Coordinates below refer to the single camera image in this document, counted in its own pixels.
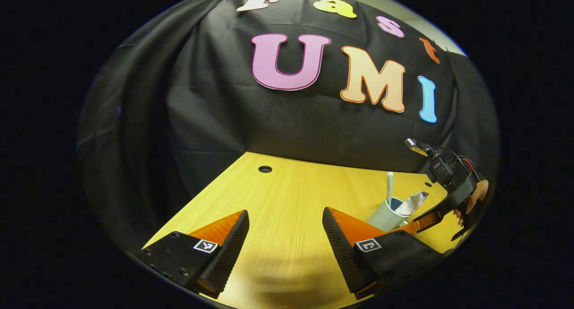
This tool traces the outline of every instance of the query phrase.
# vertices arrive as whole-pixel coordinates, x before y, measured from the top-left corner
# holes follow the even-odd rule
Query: cup
[[[367,223],[382,231],[390,231],[397,227],[407,224],[409,215],[403,216],[395,212],[395,210],[402,205],[403,201],[393,197],[391,205],[387,199],[379,206],[379,208],[367,219]]]

